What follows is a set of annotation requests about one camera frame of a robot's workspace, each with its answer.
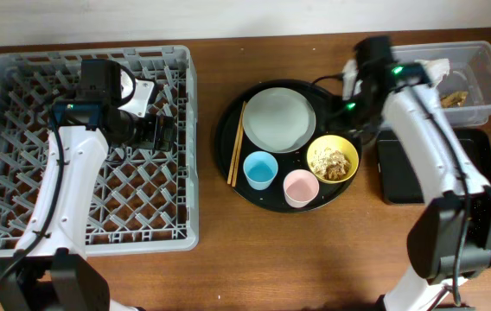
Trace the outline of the yellow bowl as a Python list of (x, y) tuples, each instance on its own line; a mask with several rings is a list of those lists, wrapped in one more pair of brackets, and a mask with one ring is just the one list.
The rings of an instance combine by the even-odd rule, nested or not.
[(342, 136), (337, 136), (337, 135), (320, 136), (310, 144), (306, 155), (306, 161), (309, 170), (313, 173), (312, 168), (309, 165), (309, 161), (313, 158), (314, 152), (316, 150), (321, 150), (325, 148), (339, 150), (341, 153), (343, 153), (345, 157), (351, 162), (351, 168), (349, 169), (347, 175), (338, 181), (327, 181), (323, 179), (321, 176), (317, 176), (317, 175), (316, 178), (319, 181), (326, 184), (338, 184), (351, 179), (355, 175), (359, 167), (360, 153), (357, 151), (357, 149), (353, 146), (351, 142), (349, 142), (345, 137)]

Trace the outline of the food scraps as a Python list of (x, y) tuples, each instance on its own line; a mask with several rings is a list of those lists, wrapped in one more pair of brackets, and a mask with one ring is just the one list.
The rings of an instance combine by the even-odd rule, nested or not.
[(315, 175), (327, 181), (338, 181), (347, 175), (351, 162), (339, 150), (316, 150), (309, 165)]

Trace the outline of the white tissue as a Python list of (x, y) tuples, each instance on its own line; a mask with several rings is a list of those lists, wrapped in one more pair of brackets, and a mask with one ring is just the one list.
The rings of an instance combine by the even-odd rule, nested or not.
[(450, 74), (448, 59), (416, 60), (416, 62), (423, 66), (433, 86), (438, 86)]

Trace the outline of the gold snack wrapper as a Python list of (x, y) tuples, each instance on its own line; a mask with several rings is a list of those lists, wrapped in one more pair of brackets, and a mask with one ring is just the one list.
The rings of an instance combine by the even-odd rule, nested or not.
[(441, 106), (444, 109), (462, 107), (466, 103), (468, 95), (469, 93), (466, 91), (453, 92), (440, 99)]

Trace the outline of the blue cup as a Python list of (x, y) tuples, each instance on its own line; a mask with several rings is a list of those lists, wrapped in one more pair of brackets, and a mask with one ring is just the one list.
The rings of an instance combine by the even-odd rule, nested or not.
[(252, 152), (244, 160), (243, 171), (251, 188), (265, 190), (277, 175), (277, 159), (265, 151)]

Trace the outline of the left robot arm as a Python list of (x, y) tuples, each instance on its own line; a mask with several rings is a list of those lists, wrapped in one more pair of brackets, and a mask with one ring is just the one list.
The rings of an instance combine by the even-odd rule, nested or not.
[(188, 173), (171, 110), (128, 112), (99, 101), (42, 106), (48, 138), (9, 136), (0, 155), (0, 302), (17, 310), (108, 310), (106, 281), (88, 250), (139, 252), (181, 232)]

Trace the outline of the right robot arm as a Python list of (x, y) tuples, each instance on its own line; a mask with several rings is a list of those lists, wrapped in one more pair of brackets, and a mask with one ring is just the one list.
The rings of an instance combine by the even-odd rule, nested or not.
[(378, 300), (382, 310), (432, 310), (491, 268), (491, 184), (475, 167), (444, 115), (435, 83), (418, 62), (360, 64), (338, 73), (342, 111), (368, 108), (401, 143), (425, 209), (407, 237), (410, 264)]

